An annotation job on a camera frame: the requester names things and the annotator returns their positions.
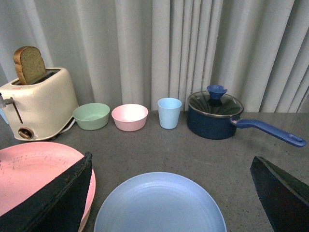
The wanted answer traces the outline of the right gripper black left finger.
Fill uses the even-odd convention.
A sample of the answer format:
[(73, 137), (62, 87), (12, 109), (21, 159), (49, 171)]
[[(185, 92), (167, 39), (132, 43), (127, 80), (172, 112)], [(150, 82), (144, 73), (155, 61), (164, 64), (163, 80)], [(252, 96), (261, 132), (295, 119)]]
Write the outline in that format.
[(76, 232), (92, 175), (92, 154), (84, 157), (0, 217), (2, 232)]

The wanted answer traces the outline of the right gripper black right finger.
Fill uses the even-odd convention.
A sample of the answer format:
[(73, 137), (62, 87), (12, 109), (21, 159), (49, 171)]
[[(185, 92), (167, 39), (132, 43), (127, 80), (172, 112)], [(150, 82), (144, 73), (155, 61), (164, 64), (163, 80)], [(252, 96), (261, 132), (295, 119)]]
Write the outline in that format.
[(251, 175), (275, 232), (309, 230), (309, 186), (263, 157), (254, 157)]

